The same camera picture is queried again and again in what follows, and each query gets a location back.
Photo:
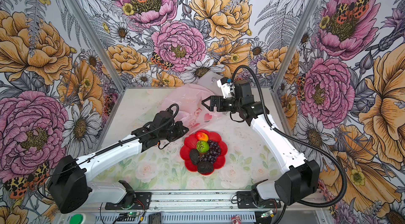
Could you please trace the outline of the red yellow peach toy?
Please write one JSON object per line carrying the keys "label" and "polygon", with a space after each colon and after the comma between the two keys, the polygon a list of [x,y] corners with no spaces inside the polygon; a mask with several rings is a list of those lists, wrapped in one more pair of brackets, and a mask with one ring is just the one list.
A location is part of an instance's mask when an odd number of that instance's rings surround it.
{"label": "red yellow peach toy", "polygon": [[204,141],[204,142],[207,142],[209,140],[209,136],[207,135],[207,133],[200,132],[200,131],[195,134],[195,138],[198,141]]}

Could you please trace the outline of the pink plastic bag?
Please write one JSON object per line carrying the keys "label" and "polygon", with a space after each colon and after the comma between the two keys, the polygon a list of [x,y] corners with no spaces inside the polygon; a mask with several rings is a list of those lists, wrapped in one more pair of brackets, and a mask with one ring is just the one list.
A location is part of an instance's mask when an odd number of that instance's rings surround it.
{"label": "pink plastic bag", "polygon": [[204,129],[223,118],[222,113],[211,112],[204,107],[202,100],[214,93],[197,84],[186,84],[173,90],[161,103],[160,109],[165,110],[172,104],[179,106],[175,121],[181,121],[189,129],[189,134]]}

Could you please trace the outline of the green lime toy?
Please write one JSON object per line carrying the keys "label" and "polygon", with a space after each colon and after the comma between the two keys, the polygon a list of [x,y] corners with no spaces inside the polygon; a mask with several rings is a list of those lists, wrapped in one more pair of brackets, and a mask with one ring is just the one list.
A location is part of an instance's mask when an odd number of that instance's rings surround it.
{"label": "green lime toy", "polygon": [[199,153],[206,153],[209,151],[209,143],[207,141],[198,141],[196,149]]}

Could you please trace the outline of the dark purple grapes toy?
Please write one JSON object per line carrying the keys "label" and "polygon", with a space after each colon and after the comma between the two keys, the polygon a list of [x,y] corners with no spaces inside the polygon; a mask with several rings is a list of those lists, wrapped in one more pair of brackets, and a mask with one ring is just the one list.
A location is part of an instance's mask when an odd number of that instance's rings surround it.
{"label": "dark purple grapes toy", "polygon": [[200,161],[209,161],[211,164],[214,164],[221,154],[221,148],[220,148],[218,142],[215,142],[212,140],[208,141],[208,146],[209,146],[208,151],[205,153],[202,153],[199,157],[199,160]]}

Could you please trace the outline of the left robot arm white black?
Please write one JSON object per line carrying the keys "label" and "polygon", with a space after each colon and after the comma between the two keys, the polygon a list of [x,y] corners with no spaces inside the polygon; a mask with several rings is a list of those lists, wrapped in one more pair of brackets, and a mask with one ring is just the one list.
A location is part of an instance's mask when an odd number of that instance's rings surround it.
{"label": "left robot arm white black", "polygon": [[109,184],[94,179],[124,159],[160,145],[162,140],[174,142],[184,137],[189,129],[181,121],[175,121],[176,115],[171,109],[160,111],[153,121],[109,147],[78,158],[71,155],[62,158],[47,185],[59,211],[67,214],[83,205],[97,203],[132,208],[136,194],[126,181]]}

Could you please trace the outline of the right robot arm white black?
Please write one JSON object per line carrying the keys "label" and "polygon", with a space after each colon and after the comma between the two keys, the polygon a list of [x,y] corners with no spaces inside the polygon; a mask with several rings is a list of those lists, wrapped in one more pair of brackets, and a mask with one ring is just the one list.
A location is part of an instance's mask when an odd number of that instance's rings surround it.
{"label": "right robot arm white black", "polygon": [[245,80],[232,82],[223,77],[216,81],[216,85],[221,95],[205,98],[202,105],[211,112],[238,114],[271,150],[281,172],[275,181],[263,180],[252,186],[253,202],[259,205],[266,200],[276,199],[290,206],[315,193],[319,165],[315,161],[308,161],[287,137],[282,136],[264,104],[263,94],[260,93],[260,100],[255,101],[251,86]]}

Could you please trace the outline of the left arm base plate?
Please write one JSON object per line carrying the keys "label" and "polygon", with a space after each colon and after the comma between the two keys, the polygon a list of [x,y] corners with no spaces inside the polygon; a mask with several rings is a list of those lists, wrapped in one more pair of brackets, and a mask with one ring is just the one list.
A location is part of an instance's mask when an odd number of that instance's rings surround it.
{"label": "left arm base plate", "polygon": [[105,210],[148,210],[151,203],[151,192],[129,192],[118,203],[106,203]]}

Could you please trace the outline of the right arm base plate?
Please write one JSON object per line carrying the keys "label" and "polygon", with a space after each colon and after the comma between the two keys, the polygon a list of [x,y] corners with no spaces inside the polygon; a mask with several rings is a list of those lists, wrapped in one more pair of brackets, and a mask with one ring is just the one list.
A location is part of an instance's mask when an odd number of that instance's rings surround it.
{"label": "right arm base plate", "polygon": [[282,204],[275,199],[268,199],[258,203],[254,199],[250,191],[237,191],[236,199],[232,199],[233,203],[237,204],[238,209],[281,209]]}

